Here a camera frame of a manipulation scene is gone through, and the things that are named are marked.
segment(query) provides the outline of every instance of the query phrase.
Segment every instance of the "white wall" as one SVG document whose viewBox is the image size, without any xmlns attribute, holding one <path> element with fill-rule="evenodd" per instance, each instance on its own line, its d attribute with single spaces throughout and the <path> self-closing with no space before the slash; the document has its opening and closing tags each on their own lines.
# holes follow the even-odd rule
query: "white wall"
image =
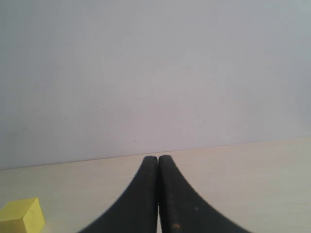
<svg viewBox="0 0 311 233">
<path fill-rule="evenodd" d="M 310 1 L 0 1 L 0 168 L 311 135 L 310 92 Z"/>
</svg>

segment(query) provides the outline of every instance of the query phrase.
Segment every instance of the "dark spot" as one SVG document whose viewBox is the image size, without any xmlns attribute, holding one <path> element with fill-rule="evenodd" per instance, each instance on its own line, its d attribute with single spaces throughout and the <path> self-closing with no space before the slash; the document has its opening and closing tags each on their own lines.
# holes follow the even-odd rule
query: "dark spot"
<svg viewBox="0 0 311 233">
<path fill-rule="evenodd" d="M 179 230 L 179 229 L 180 229 L 180 225 L 179 225 L 178 223 L 174 223 L 174 224 L 172 225 L 172 228 L 173 228 L 174 230 Z"/>
</svg>

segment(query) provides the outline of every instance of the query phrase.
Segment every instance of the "yellow cube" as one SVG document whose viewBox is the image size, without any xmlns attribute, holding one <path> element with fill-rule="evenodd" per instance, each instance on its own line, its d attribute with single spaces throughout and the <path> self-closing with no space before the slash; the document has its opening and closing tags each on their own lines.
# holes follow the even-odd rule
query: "yellow cube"
<svg viewBox="0 0 311 233">
<path fill-rule="evenodd" d="M 43 225 L 38 198 L 10 201 L 0 209 L 0 233 L 39 233 Z"/>
</svg>

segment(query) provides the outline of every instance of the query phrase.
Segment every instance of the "table surface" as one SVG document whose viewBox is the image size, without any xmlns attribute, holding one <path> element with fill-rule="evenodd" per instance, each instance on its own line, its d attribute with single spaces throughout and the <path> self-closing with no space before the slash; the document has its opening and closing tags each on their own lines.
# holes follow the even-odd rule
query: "table surface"
<svg viewBox="0 0 311 233">
<path fill-rule="evenodd" d="M 311 232 L 311 137 L 151 155 L 162 154 L 209 204 L 249 231 Z M 76 233 L 114 203 L 144 156 L 0 170 L 0 206 L 38 197 L 42 233 Z"/>
</svg>

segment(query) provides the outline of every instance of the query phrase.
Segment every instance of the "light wooden table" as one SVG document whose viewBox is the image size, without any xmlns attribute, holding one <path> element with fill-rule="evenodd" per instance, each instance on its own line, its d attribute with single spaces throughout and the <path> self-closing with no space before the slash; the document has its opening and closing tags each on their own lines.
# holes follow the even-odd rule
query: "light wooden table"
<svg viewBox="0 0 311 233">
<path fill-rule="evenodd" d="M 172 155 L 206 201 L 251 232 L 311 232 L 311 137 L 152 155 L 162 154 Z M 0 205 L 38 197 L 42 233 L 78 232 L 120 196 L 144 156 L 0 170 Z"/>
</svg>

